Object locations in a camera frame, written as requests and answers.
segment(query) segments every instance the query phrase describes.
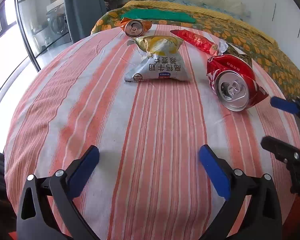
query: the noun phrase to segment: bed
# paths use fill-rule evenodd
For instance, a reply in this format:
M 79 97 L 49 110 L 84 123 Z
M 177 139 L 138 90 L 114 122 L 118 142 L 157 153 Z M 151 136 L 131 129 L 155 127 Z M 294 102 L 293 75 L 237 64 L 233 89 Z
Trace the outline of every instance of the bed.
M 226 8 L 239 14 L 240 4 L 233 3 Z M 123 14 L 135 8 L 159 8 L 163 11 L 185 12 L 196 20 L 186 23 L 169 20 L 153 20 L 153 24 L 175 25 L 201 30 L 233 44 L 258 62 L 279 86 L 286 98 L 300 97 L 300 70 L 279 49 L 277 42 L 242 20 L 229 14 L 193 5 L 185 5 L 168 0 L 129 1 L 122 8 L 106 13 L 95 24 L 91 34 L 119 26 Z
M 298 69 L 275 40 L 244 21 L 191 5 L 130 1 L 105 14 L 93 35 L 40 71 L 17 106 L 5 147 L 14 210 L 29 174 L 50 176 L 96 145 L 100 162 L 74 203 L 100 239 L 196 240 L 224 202 L 198 161 L 198 150 L 209 144 L 231 167 L 249 176 L 272 176 L 285 221 L 295 198 L 290 175 L 259 142 L 271 135 L 300 147 L 293 115 L 272 108 L 269 98 L 238 113 L 223 107 L 205 73 L 209 55 L 187 42 L 179 52 L 190 82 L 125 82 L 125 73 L 142 59 L 115 27 L 133 8 L 186 12 L 195 23 L 155 20 L 148 34 L 172 35 L 170 30 L 185 28 L 229 41 L 252 55 L 257 82 L 270 96 L 300 96 Z M 68 234 L 52 199 L 50 205 Z M 247 206 L 248 199 L 230 234 L 239 229 Z

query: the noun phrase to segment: glass door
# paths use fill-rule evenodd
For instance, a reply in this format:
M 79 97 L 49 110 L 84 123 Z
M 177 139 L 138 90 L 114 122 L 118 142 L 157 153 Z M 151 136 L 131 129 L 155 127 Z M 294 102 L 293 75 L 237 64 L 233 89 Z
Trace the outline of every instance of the glass door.
M 16 0 L 16 10 L 29 56 L 40 71 L 72 44 L 64 0 Z

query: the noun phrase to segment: striped bedsheet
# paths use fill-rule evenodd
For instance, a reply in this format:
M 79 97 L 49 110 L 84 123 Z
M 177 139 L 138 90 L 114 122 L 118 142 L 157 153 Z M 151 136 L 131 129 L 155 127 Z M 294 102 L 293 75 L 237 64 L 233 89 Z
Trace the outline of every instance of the striped bedsheet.
M 172 35 L 176 28 L 153 25 L 147 34 Z M 299 147 L 294 117 L 272 108 L 269 98 L 239 113 L 223 107 L 206 77 L 209 55 L 186 42 L 179 51 L 191 82 L 125 82 L 125 73 L 141 62 L 137 46 L 127 41 L 120 28 L 89 36 L 60 53 L 30 85 L 5 147 L 14 210 L 29 174 L 50 176 L 96 145 L 100 162 L 74 203 L 100 239 L 198 239 L 224 202 L 198 160 L 199 148 L 209 144 L 233 168 L 273 177 L 284 221 L 294 200 L 290 175 L 260 141 L 271 135 Z M 270 96 L 283 98 L 256 62 L 253 69 Z M 50 205 L 67 233 L 52 199 Z M 248 198 L 231 233 L 247 205 Z

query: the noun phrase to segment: floor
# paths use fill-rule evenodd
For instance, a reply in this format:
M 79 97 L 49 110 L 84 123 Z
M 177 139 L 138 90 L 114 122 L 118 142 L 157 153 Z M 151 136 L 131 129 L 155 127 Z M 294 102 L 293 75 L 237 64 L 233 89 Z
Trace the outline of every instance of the floor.
M 70 45 L 70 42 L 65 43 L 51 48 L 46 53 L 39 55 L 37 61 L 40 67 L 44 68 L 51 60 L 55 58 L 55 56 L 57 56 Z M 26 66 L 26 68 L 20 73 L 20 75 L 8 89 L 0 103 L 0 152 L 3 152 L 14 110 L 16 109 L 18 102 L 25 93 L 26 89 L 37 76 L 37 74 L 38 73 L 32 63 Z

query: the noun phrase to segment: printed logo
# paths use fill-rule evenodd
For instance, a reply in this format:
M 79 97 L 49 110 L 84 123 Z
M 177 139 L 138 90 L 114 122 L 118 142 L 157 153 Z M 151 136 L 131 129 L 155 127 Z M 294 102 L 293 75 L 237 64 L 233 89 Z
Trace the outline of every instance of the printed logo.
M 234 69 L 237 70 L 237 71 L 240 71 L 240 68 L 236 67 L 235 65 L 232 65 L 232 64 L 229 63 L 229 62 L 227 62 L 227 65 L 228 65 L 229 67 L 234 68 Z
M 134 81 L 142 80 L 142 75 L 140 73 L 135 73 L 135 75 L 133 76 L 133 80 Z
M 159 73 L 159 78 L 169 78 L 170 73 L 169 72 L 161 72 Z

